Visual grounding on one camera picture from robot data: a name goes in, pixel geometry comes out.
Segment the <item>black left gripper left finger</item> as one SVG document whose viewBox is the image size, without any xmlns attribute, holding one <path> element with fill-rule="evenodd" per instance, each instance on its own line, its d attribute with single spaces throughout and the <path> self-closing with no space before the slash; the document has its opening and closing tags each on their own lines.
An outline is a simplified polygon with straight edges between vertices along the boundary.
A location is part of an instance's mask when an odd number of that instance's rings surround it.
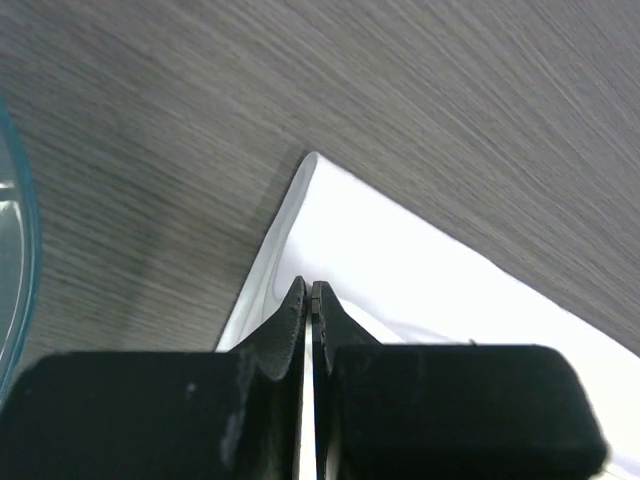
<svg viewBox="0 0 640 480">
<path fill-rule="evenodd" d="M 27 369 L 1 413 L 5 479 L 290 479 L 306 285 L 220 352 L 72 352 Z"/>
</svg>

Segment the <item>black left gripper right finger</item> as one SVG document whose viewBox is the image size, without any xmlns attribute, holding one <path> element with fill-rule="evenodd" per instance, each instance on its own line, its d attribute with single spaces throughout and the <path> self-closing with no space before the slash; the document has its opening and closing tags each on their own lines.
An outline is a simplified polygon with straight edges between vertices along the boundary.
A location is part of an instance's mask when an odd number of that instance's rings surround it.
<svg viewBox="0 0 640 480">
<path fill-rule="evenodd" d="M 310 293 L 321 479 L 588 479 L 608 447 L 568 361 L 540 345 L 385 344 Z"/>
</svg>

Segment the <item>white t-shirt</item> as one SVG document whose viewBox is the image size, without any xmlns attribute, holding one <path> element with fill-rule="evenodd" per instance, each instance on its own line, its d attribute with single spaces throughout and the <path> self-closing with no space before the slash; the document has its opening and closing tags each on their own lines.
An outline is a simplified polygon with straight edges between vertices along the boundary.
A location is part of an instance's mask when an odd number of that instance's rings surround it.
<svg viewBox="0 0 640 480">
<path fill-rule="evenodd" d="M 218 349 L 231 349 L 270 317 L 296 277 L 329 283 L 346 312 L 385 343 L 557 350 L 608 442 L 602 477 L 638 477 L 638 357 L 316 152 L 289 185 Z"/>
</svg>

